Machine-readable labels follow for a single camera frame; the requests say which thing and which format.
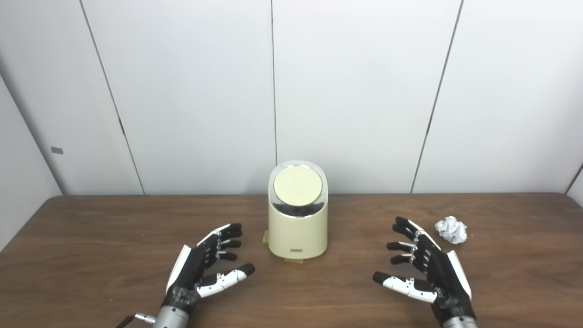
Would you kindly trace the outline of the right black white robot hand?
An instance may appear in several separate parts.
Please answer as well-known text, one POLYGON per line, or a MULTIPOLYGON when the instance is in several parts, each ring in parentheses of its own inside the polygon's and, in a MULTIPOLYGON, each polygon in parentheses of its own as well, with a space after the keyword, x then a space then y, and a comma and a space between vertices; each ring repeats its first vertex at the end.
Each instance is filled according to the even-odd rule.
POLYGON ((420 226, 397 216, 394 232, 406 236, 410 243, 392 241, 389 251, 402 251, 391 258, 391 264, 408 263, 426 279, 405 278, 375 272, 373 281, 392 291, 430 304, 442 328, 476 328, 477 317, 472 306, 472 289, 455 251, 445 252, 420 226))

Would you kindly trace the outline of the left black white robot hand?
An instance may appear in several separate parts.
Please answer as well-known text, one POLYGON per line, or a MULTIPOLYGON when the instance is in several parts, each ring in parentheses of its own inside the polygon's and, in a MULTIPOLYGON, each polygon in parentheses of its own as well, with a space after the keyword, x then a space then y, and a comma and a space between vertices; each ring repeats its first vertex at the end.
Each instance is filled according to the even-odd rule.
POLYGON ((219 260, 235 261, 227 249, 241 247, 242 224, 231 223, 213 229, 195 247, 183 245, 166 286, 161 307, 175 308, 191 316, 197 302, 245 280, 256 268, 247 263, 226 272, 206 275, 219 260))

